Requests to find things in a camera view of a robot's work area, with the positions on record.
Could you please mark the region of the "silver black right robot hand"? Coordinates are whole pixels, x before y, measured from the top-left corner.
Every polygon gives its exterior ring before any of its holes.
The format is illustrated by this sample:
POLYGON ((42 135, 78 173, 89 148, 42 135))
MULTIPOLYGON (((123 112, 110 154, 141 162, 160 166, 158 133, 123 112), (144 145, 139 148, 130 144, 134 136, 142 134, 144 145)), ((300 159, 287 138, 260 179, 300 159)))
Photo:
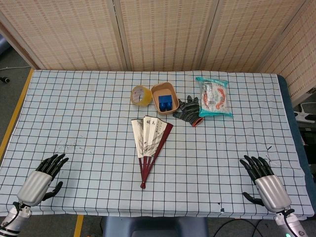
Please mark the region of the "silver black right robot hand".
POLYGON ((245 167, 260 195, 260 198, 254 198, 243 192, 242 195, 249 202, 264 206, 272 213, 280 213, 290 208, 291 199, 286 189, 265 159, 245 155, 239 162, 245 167))

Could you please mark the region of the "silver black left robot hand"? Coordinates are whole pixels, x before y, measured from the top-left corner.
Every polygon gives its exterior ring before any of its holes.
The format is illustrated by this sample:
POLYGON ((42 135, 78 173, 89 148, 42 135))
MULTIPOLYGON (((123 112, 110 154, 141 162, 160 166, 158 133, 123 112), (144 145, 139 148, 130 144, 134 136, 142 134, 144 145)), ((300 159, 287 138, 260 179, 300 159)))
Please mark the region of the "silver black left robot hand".
POLYGON ((17 194, 18 201, 24 206, 33 207, 42 201, 54 197, 62 188, 63 182, 58 182, 51 192, 47 190, 67 161, 68 158, 65 157, 65 154, 54 154, 44 159, 27 177, 17 194))

